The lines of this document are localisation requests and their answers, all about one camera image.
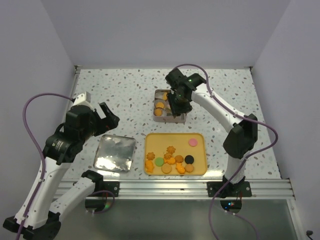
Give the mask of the round biscuit cookie top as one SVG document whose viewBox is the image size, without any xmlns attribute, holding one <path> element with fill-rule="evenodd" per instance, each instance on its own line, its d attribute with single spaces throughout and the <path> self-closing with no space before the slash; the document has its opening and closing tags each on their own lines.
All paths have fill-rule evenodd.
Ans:
<svg viewBox="0 0 320 240">
<path fill-rule="evenodd" d="M 164 109 L 165 108 L 165 104 L 163 102 L 157 102 L 155 104 L 155 107 L 156 108 L 160 108 L 160 109 Z"/>
</svg>

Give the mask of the round biscuit cookie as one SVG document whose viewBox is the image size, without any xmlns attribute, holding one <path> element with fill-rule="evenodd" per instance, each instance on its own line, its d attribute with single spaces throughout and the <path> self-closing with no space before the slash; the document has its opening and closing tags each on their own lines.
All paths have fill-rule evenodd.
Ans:
<svg viewBox="0 0 320 240">
<path fill-rule="evenodd" d="M 157 102 L 155 104 L 155 107 L 156 108 L 160 108 L 160 109 L 164 109 L 165 108 L 165 104 L 163 102 Z"/>
<path fill-rule="evenodd" d="M 162 108 L 156 108 L 154 110 L 154 115 L 157 117 L 161 117 L 161 116 L 163 116 L 163 114 L 164 114 L 164 110 Z"/>
</svg>

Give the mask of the swirl butter cookie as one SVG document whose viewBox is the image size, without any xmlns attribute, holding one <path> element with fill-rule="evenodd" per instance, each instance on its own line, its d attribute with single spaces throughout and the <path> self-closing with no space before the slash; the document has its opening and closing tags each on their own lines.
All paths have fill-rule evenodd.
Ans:
<svg viewBox="0 0 320 240">
<path fill-rule="evenodd" d="M 167 151 L 167 153 L 173 155 L 176 151 L 176 148 L 174 146 L 168 146 L 166 151 Z"/>
<path fill-rule="evenodd" d="M 155 158 L 155 154 L 154 154 L 153 152 L 148 152 L 148 153 L 146 154 L 146 159 L 147 159 L 148 161 L 152 161 L 154 158 Z"/>
</svg>

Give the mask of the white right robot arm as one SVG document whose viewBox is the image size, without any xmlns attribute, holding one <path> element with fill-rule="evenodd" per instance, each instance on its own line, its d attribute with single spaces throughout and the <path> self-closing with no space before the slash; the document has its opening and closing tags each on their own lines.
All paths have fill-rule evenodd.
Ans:
<svg viewBox="0 0 320 240">
<path fill-rule="evenodd" d="M 165 77 L 171 92 L 167 99 L 174 117 L 192 110 L 191 102 L 210 113 L 227 132 L 223 148 L 228 155 L 227 168 L 223 175 L 223 192 L 235 196 L 245 181 L 245 158 L 258 140 L 257 117 L 238 112 L 216 94 L 209 85 L 209 77 L 198 73 L 184 75 L 178 68 Z"/>
</svg>

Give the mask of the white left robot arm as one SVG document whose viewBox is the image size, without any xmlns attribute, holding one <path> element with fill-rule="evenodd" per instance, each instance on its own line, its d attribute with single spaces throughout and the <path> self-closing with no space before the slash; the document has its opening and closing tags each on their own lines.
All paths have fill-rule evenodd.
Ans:
<svg viewBox="0 0 320 240">
<path fill-rule="evenodd" d="M 64 123 L 45 142 L 36 179 L 22 207 L 4 220 L 3 227 L 25 240 L 52 240 L 64 217 L 85 197 L 114 193 L 105 189 L 103 176 L 87 170 L 80 179 L 57 200 L 55 193 L 67 170 L 90 137 L 100 136 L 118 127 L 119 117 L 102 102 L 105 114 L 101 118 L 89 104 L 74 104 L 66 112 Z"/>
</svg>

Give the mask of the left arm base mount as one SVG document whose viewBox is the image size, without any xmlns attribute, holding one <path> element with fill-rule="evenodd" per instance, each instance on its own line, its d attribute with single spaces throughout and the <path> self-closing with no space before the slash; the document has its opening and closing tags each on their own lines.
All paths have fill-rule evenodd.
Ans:
<svg viewBox="0 0 320 240">
<path fill-rule="evenodd" d="M 119 191 L 120 191 L 120 182 L 119 181 L 104 181 L 101 189 L 103 191 L 112 192 L 114 197 L 117 198 L 119 196 Z"/>
</svg>

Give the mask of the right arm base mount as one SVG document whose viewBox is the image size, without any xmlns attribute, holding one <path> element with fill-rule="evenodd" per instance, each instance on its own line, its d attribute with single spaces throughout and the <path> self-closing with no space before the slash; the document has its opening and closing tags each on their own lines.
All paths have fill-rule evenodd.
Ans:
<svg viewBox="0 0 320 240">
<path fill-rule="evenodd" d="M 208 196 L 222 199 L 253 196 L 251 185 L 248 181 L 237 184 L 229 183 L 224 189 L 220 190 L 223 185 L 222 181 L 208 181 L 206 183 Z"/>
</svg>

